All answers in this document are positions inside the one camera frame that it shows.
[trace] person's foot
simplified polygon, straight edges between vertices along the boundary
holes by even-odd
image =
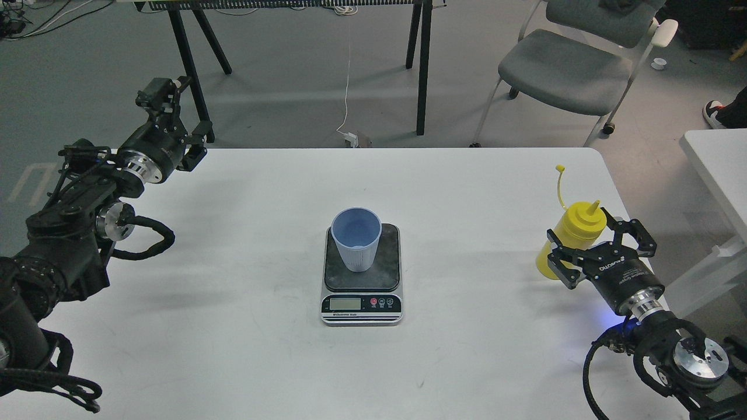
[[[703,107],[703,118],[705,118],[712,129],[726,128],[716,119],[716,115],[718,115],[721,108],[724,108],[724,105],[719,101],[710,101]]]

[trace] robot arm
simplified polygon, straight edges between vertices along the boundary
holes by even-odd
[[[625,322],[609,328],[594,341],[586,356],[583,385],[594,414],[598,419],[607,418],[592,397],[589,366],[594,352],[608,347],[633,356],[633,367],[641,380],[662,396],[677,398],[691,419],[747,418],[747,391],[722,401],[710,397],[727,376],[747,390],[746,373],[734,364],[734,360],[747,362],[745,343],[727,337],[722,347],[693,323],[665,310],[658,301],[664,286],[639,259],[654,256],[656,242],[639,220],[616,220],[602,210],[607,216],[607,227],[615,233],[614,239],[589,250],[564,247],[552,229],[548,230],[548,264],[563,284],[573,289],[579,281],[589,279],[611,310],[626,317]],[[637,249],[622,244],[624,234],[636,239]],[[644,357],[656,366],[658,381],[645,370]]]
[[[0,395],[15,389],[52,392],[99,411],[101,388],[68,375],[70,341],[37,323],[59,302],[86,300],[109,286],[111,257],[145,259],[173,244],[171,230],[136,216],[120,198],[138,198],[146,183],[164,182],[174,170],[191,171],[207,153],[211,123],[200,122],[189,135],[179,118],[179,97],[189,83],[187,77],[154,78],[138,92],[135,102],[148,120],[116,154],[85,139],[60,151],[60,181],[44,208],[26,220],[28,246],[12,259],[0,258]],[[141,253],[115,250],[134,226],[154,229],[163,240]]]

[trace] bottle nozzle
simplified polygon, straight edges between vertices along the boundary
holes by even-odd
[[[588,209],[586,209],[586,213],[589,216],[593,216],[594,213],[597,211],[597,208],[599,207],[599,200],[594,201]]]
[[[560,196],[560,179],[562,178],[563,171],[565,171],[565,167],[562,165],[557,165],[555,167],[555,170],[560,172],[560,175],[558,175],[558,201],[560,201],[560,207],[562,207],[563,210],[568,210],[568,207],[565,207],[565,203],[562,201],[562,197]]]

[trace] table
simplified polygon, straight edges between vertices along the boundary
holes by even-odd
[[[685,316],[745,280],[747,129],[689,131],[680,146],[737,231],[667,288],[672,310]]]
[[[138,10],[142,10],[145,2],[136,1]],[[418,38],[418,25],[421,27],[421,50],[420,50],[420,70],[418,73],[418,117],[415,133],[417,135],[425,134],[425,110],[426,98],[428,91],[428,61],[430,57],[430,25],[433,13],[433,0],[168,0],[168,1],[149,1],[153,10],[167,10],[171,27],[174,31],[176,44],[179,48],[179,54],[182,57],[182,64],[185,72],[193,79],[190,89],[194,97],[197,114],[201,120],[210,120],[208,106],[205,104],[205,97],[202,95],[202,87],[199,83],[199,76],[192,58],[192,51],[187,39],[184,22],[182,21],[181,10],[192,10],[195,19],[199,23],[205,38],[207,38],[210,47],[215,54],[223,72],[227,75],[232,73],[231,65],[226,58],[218,39],[213,32],[210,22],[203,9],[214,8],[242,8],[242,7],[314,7],[323,5],[335,6],[373,6],[389,4],[413,4],[412,21],[410,23],[409,39],[407,42],[407,57],[405,68],[411,69],[415,58],[415,43]],[[212,131],[208,134],[208,143],[215,141],[215,135]]]
[[[617,324],[591,283],[535,268],[564,198],[627,217],[593,149],[211,149],[132,200],[176,233],[164,254],[113,260],[112,286],[42,327],[72,340],[72,374],[102,385],[103,419],[592,420],[591,341]],[[320,320],[324,239],[363,206],[401,234],[404,318]],[[609,232],[603,240],[609,240]],[[158,238],[136,229],[118,248]],[[685,419],[600,351],[592,387],[611,418]],[[54,395],[13,392],[3,419],[80,419]]]

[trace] plastic cup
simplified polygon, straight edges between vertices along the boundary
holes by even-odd
[[[343,210],[332,221],[332,238],[348,270],[361,273],[374,265],[381,237],[381,220],[360,207]]]

